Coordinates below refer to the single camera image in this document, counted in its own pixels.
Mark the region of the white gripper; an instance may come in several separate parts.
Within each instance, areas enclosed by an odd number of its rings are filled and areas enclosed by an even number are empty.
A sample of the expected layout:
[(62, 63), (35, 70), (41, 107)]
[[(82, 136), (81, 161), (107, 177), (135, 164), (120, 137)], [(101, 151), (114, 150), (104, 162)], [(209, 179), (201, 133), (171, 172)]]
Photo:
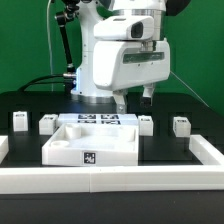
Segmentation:
[(121, 89), (144, 85), (140, 104), (150, 107), (154, 82), (170, 73), (170, 47), (158, 41), (155, 51), (142, 51), (140, 42), (98, 41), (93, 52), (93, 81), (99, 89), (114, 91), (118, 114), (126, 113), (126, 92)]

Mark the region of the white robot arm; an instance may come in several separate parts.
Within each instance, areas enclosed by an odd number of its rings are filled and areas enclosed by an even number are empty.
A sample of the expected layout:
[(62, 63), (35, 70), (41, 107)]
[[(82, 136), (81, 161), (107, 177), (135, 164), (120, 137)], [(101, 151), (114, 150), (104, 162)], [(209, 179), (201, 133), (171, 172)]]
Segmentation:
[(82, 62), (73, 98), (116, 104), (127, 110), (127, 90), (141, 86), (141, 104), (150, 106), (155, 84), (170, 74), (170, 47), (164, 18), (182, 12), (191, 0), (81, 0)]

